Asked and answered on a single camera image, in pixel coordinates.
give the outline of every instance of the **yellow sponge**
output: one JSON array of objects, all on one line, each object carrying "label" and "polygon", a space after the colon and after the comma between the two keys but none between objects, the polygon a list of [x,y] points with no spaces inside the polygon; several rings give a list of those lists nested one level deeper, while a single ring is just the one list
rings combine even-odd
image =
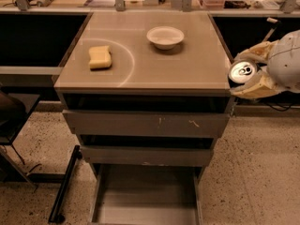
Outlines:
[{"label": "yellow sponge", "polygon": [[112,65],[110,46],[91,47],[88,52],[90,69],[109,68]]}]

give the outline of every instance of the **white bowl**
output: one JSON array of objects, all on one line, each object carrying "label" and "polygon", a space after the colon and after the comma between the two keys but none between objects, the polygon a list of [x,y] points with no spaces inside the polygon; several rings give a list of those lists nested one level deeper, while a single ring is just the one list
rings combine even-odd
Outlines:
[{"label": "white bowl", "polygon": [[169,50],[184,39],[185,35],[179,29],[170,26],[158,26],[147,33],[149,41],[161,50]]}]

